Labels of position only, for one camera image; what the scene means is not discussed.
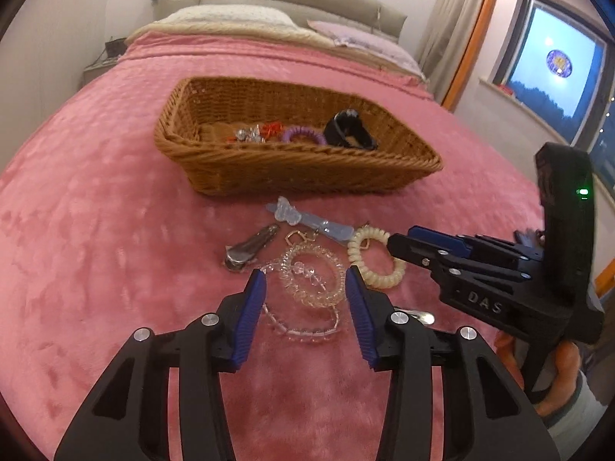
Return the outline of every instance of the window frame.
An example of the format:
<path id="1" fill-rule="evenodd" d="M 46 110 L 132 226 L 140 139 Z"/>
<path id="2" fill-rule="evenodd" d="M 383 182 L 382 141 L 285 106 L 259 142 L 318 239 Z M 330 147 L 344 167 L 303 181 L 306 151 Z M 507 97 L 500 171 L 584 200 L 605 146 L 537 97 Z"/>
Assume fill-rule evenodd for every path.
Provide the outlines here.
<path id="1" fill-rule="evenodd" d="M 602 42 L 605 46 L 598 85 L 594 90 L 592 101 L 583 122 L 570 144 L 573 147 L 590 152 L 600 135 L 600 129 L 605 122 L 605 114 L 611 104 L 615 106 L 615 103 L 611 102 L 611 97 L 615 95 L 615 40 L 589 17 L 584 16 L 579 10 L 569 7 L 560 0 L 518 0 L 517 10 L 510 23 L 508 37 L 500 52 L 491 82 L 499 86 L 508 80 L 519 61 L 523 45 L 527 39 L 526 32 L 532 11 L 534 8 L 541 7 L 547 7 L 547 12 L 556 15 L 557 18 L 580 32 L 588 34 L 592 39 Z M 596 175 L 601 181 L 604 180 L 599 173 L 596 173 Z M 615 189 L 607 185 L 606 182 L 605 186 L 615 198 Z"/>

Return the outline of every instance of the pink pillow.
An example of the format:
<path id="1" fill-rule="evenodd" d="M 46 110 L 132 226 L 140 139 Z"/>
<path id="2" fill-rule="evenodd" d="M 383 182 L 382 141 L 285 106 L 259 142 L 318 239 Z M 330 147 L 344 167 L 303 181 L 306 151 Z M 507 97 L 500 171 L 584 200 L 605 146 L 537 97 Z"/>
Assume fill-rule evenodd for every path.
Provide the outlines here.
<path id="1" fill-rule="evenodd" d="M 421 68 L 414 58 L 402 47 L 385 38 L 380 38 L 380 36 L 369 34 L 353 27 L 334 24 L 333 22 L 308 21 L 307 24 L 315 31 L 331 38 L 337 46 L 348 46 L 369 52 L 372 55 L 394 63 L 396 66 L 426 81 Z"/>

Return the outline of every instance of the sky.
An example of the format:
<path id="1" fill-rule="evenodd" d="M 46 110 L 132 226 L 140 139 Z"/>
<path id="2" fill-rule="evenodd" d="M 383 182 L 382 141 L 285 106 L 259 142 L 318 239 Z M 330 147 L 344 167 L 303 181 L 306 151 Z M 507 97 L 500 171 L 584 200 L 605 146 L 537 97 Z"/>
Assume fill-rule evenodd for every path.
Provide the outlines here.
<path id="1" fill-rule="evenodd" d="M 537 8 L 528 39 L 509 81 L 520 81 L 526 88 L 539 88 L 548 94 L 566 116 L 574 115 L 592 66 L 596 44 L 566 22 Z M 573 65 L 568 78 L 560 78 L 547 67 L 551 50 L 564 52 Z"/>

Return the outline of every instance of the human hand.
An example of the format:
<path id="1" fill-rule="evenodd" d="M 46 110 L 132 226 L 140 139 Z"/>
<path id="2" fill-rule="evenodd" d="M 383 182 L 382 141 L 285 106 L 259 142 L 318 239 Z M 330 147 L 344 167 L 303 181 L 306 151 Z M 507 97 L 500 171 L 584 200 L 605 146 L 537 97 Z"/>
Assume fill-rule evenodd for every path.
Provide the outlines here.
<path id="1" fill-rule="evenodd" d="M 519 363 L 515 358 L 515 338 L 499 331 L 496 336 L 495 347 L 496 354 L 504 367 L 515 378 L 517 384 L 523 388 L 524 377 L 521 375 Z M 541 417 L 546 417 L 564 407 L 574 395 L 577 385 L 581 363 L 579 348 L 573 342 L 562 341 L 553 351 L 553 358 L 557 375 L 545 399 L 534 406 Z"/>

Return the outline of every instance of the window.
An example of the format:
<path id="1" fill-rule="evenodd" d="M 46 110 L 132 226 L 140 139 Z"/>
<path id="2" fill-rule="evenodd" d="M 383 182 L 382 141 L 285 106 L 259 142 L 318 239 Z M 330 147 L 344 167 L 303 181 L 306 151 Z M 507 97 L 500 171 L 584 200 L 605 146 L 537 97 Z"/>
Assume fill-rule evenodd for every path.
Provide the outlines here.
<path id="1" fill-rule="evenodd" d="M 613 37 L 558 2 L 520 2 L 494 83 L 589 152 L 615 196 Z"/>

